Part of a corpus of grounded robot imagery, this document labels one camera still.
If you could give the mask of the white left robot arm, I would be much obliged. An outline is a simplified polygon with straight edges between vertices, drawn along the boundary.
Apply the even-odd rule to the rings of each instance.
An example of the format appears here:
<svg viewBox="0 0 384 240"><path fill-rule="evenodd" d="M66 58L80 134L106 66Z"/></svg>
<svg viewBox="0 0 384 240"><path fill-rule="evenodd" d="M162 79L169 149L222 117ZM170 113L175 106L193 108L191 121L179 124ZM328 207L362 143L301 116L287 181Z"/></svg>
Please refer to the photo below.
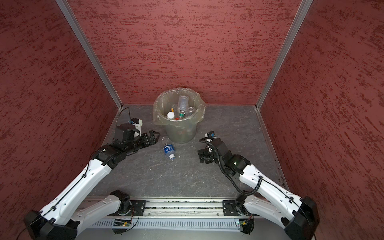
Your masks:
<svg viewBox="0 0 384 240"><path fill-rule="evenodd" d="M141 126L139 119L117 126L112 143L92 153L86 167L55 199L40 211L27 213L24 223L33 240L74 240L86 228L110 214L134 216L129 195L121 191L111 192L84 210L77 209L121 161L159 141L159 132L142 133Z"/></svg>

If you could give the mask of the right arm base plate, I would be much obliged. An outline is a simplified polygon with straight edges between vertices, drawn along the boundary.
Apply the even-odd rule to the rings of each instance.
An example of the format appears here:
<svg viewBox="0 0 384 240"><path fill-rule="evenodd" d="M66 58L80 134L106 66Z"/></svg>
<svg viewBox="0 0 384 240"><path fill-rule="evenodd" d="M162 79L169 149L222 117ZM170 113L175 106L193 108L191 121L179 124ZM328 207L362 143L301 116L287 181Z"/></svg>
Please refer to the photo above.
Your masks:
<svg viewBox="0 0 384 240"><path fill-rule="evenodd" d="M249 212L244 205L235 200L223 200L223 213L226 217L248 216Z"/></svg>

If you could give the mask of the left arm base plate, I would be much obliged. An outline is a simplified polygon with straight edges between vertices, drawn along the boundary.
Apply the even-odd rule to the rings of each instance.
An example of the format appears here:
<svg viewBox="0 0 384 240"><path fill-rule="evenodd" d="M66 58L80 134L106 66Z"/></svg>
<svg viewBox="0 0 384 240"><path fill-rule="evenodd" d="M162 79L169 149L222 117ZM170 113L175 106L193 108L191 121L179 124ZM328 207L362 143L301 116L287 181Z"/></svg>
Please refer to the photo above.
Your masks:
<svg viewBox="0 0 384 240"><path fill-rule="evenodd" d="M146 208L146 200L130 200L129 202L129 211L128 216L140 216L144 215L144 211Z"/></svg>

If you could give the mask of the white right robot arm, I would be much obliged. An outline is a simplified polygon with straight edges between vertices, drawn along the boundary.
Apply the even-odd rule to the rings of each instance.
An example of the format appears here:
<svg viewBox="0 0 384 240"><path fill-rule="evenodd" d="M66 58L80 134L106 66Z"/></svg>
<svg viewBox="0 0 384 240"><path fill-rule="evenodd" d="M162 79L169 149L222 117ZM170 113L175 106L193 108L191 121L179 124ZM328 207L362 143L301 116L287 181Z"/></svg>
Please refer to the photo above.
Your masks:
<svg viewBox="0 0 384 240"><path fill-rule="evenodd" d="M199 140L212 155L222 174L240 194L240 209L284 229L291 240L315 240L320 216L316 202L300 197L272 181L249 160L232 154L219 138Z"/></svg>

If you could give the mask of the blue label bottle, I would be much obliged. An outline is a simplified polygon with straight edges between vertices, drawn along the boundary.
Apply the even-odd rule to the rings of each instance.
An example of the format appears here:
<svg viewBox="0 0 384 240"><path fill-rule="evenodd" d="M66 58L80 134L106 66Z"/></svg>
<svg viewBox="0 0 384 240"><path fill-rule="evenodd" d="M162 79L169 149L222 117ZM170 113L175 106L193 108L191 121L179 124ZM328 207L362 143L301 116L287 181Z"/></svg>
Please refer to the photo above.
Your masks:
<svg viewBox="0 0 384 240"><path fill-rule="evenodd" d="M163 149L164 149L165 155L168 159L173 161L176 158L175 157L175 148L172 144L165 144Z"/></svg>

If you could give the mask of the green band square bottle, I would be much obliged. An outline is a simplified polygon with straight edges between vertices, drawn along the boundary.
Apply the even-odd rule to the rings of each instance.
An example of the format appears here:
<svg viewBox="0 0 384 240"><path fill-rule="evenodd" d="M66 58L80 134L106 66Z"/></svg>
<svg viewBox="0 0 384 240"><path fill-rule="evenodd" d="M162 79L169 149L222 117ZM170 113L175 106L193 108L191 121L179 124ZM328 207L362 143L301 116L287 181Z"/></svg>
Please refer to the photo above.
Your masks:
<svg viewBox="0 0 384 240"><path fill-rule="evenodd" d="M177 108L171 108L170 111L167 113L167 119L169 120L175 120L177 118Z"/></svg>

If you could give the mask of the Pocari Sweat blue bottle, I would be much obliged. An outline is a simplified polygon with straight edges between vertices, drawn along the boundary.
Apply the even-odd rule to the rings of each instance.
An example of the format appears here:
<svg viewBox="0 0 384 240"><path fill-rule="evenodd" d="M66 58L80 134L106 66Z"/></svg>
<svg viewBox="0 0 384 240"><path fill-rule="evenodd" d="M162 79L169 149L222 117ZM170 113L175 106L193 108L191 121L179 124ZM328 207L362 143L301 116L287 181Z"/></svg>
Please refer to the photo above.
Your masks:
<svg viewBox="0 0 384 240"><path fill-rule="evenodd" d="M193 115L195 112L196 112L196 108L195 107L193 107L193 106L189 106L188 107L188 110L187 110L187 116L189 117L189 116L191 116L191 115Z"/></svg>

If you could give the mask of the crane label clear bottle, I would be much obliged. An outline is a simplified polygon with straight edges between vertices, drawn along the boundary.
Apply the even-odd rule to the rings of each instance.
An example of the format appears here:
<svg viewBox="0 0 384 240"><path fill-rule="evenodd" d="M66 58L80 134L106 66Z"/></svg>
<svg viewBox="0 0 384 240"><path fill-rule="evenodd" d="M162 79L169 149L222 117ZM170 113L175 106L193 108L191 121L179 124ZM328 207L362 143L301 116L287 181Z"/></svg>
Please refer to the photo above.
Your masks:
<svg viewBox="0 0 384 240"><path fill-rule="evenodd" d="M179 119L185 118L186 112L189 107L189 97L188 96L179 96L179 101L178 101L178 116Z"/></svg>

